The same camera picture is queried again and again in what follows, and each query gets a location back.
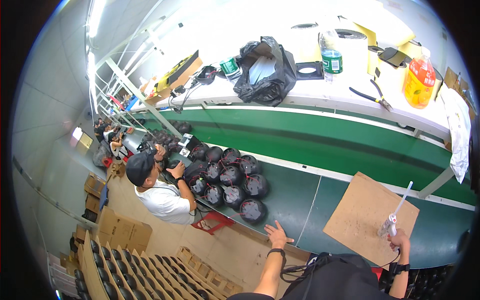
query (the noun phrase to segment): bottle label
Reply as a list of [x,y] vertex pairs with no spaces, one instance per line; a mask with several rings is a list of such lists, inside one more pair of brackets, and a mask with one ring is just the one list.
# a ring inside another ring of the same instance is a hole
[[233,57],[227,60],[222,60],[220,62],[220,67],[222,68],[225,75],[235,73],[239,69]]
[[324,64],[324,72],[330,74],[339,74],[343,71],[342,57],[328,57],[322,55],[322,61]]

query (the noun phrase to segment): white cloth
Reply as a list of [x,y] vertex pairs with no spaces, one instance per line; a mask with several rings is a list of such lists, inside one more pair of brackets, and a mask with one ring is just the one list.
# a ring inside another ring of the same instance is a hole
[[448,88],[445,83],[440,88],[439,95],[445,106],[452,137],[450,168],[456,180],[462,183],[468,170],[468,143],[471,129],[468,105],[454,89]]
[[140,201],[157,218],[176,224],[194,222],[194,212],[189,213],[190,202],[180,197],[180,191],[176,186],[157,180],[154,187],[145,192],[138,192],[137,187],[134,188]]
[[113,142],[110,143],[110,150],[112,150],[113,156],[119,156],[120,159],[123,159],[126,156],[126,154],[128,154],[127,148],[125,148],[125,146],[122,146],[122,147],[117,147],[114,150],[112,143]]
[[107,132],[103,132],[103,137],[105,138],[105,141],[108,142],[108,135],[110,134],[110,132],[113,132],[113,129],[110,130],[110,131],[107,131]]

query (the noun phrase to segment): black cap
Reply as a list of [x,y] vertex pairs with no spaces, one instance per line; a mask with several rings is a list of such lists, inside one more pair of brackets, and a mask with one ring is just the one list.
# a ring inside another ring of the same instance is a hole
[[155,164],[154,156],[155,154],[148,154],[147,151],[142,151],[128,159],[125,172],[131,183],[136,186],[143,185],[145,179],[150,176],[152,166]]

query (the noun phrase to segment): fluorescent light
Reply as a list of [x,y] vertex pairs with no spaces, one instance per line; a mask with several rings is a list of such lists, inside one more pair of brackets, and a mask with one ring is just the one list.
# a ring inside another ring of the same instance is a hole
[[102,16],[106,2],[107,0],[95,0],[93,3],[92,14],[88,20],[88,35],[90,37],[96,36],[98,25],[100,24],[100,17]]
[[82,128],[77,127],[77,128],[75,128],[75,130],[73,131],[72,136],[73,136],[77,141],[79,141],[80,138],[82,137],[82,134],[83,134]]
[[128,70],[128,68],[132,66],[132,64],[138,58],[140,53],[142,53],[142,51],[145,50],[146,47],[147,47],[147,45],[145,43],[142,43],[140,45],[140,47],[138,48],[138,50],[133,54],[132,58],[127,62],[127,65],[125,66],[125,68],[123,68],[123,69]]
[[97,102],[96,102],[96,88],[95,88],[96,67],[95,67],[95,55],[93,54],[93,52],[88,53],[87,72],[88,72],[88,82],[90,83],[90,92],[92,93],[92,97],[93,97],[95,113],[98,114]]

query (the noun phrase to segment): water bottle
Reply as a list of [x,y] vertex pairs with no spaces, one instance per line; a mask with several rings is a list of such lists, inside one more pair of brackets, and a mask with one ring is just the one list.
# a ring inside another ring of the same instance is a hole
[[225,73],[225,76],[227,77],[228,81],[230,81],[231,83],[237,82],[237,80],[241,76],[240,68],[238,67],[233,57],[229,57],[225,60],[222,60],[220,62],[220,67]]
[[343,71],[342,54],[336,49],[339,39],[336,30],[328,27],[329,22],[324,22],[320,32],[320,53],[324,67],[325,81],[332,83],[338,74]]

